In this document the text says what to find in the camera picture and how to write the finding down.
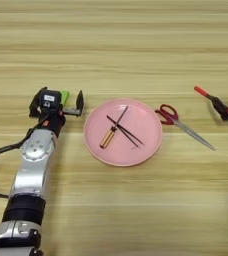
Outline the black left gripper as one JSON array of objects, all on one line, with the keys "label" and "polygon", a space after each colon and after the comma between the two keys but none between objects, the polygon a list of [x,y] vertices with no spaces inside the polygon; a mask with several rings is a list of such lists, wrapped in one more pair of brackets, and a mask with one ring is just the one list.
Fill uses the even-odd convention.
[{"label": "black left gripper", "polygon": [[41,112],[38,110],[40,107],[40,95],[46,90],[46,87],[41,88],[29,106],[29,116],[30,117],[39,117],[39,128],[46,129],[53,132],[55,135],[59,135],[62,127],[66,123],[66,115],[79,117],[82,115],[84,109],[84,97],[82,90],[79,91],[76,100],[76,108],[59,108],[54,110],[49,110],[43,108]]}]

